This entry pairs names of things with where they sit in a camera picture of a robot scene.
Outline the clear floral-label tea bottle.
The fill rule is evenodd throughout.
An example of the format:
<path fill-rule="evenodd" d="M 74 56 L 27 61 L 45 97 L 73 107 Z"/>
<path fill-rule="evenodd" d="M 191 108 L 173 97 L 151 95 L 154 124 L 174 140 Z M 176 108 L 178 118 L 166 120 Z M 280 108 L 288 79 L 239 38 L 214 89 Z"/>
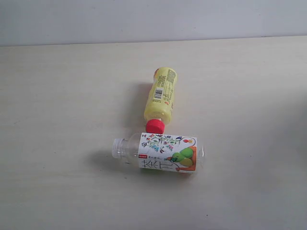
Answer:
<path fill-rule="evenodd" d="M 139 169 L 195 173 L 204 162 L 204 147 L 196 137 L 136 133 L 113 142 L 112 157 Z"/>

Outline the yellow bottle red cap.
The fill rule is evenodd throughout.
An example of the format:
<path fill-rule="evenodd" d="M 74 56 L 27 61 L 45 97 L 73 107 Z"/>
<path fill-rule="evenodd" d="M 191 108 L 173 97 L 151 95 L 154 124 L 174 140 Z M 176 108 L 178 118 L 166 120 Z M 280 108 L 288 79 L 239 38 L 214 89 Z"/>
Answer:
<path fill-rule="evenodd" d="M 153 76 L 144 110 L 147 133 L 163 134 L 172 119 L 177 73 L 169 67 L 158 68 Z"/>

